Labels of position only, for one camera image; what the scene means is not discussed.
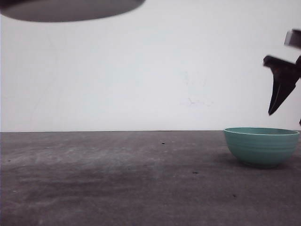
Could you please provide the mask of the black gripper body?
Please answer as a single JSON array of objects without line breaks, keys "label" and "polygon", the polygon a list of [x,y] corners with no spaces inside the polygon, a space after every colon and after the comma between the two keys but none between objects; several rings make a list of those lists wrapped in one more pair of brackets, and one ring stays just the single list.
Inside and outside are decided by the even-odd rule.
[{"label": "black gripper body", "polygon": [[301,65],[273,56],[265,56],[263,66],[271,69],[274,78],[280,82],[297,82],[301,77]]}]

